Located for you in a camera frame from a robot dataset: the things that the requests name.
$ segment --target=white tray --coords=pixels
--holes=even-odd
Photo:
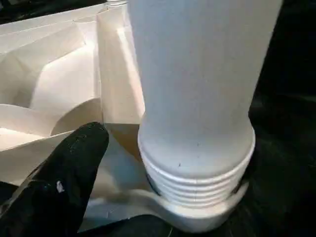
[[[0,80],[0,180],[15,184],[69,131],[144,112],[126,6],[1,25]]]

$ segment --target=dark surface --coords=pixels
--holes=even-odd
[[[10,5],[8,0],[0,1],[4,6],[3,9],[0,9],[0,24],[106,2],[106,0],[26,0],[19,4]]]
[[[314,2],[285,1],[249,112],[257,139],[246,172],[249,189],[223,226],[201,236],[316,236],[316,103],[293,97],[316,97]],[[192,235],[140,216],[79,236]]]

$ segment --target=white cylinder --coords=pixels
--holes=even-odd
[[[252,155],[248,110],[281,0],[130,0],[146,111],[142,159],[170,202],[229,197]]]

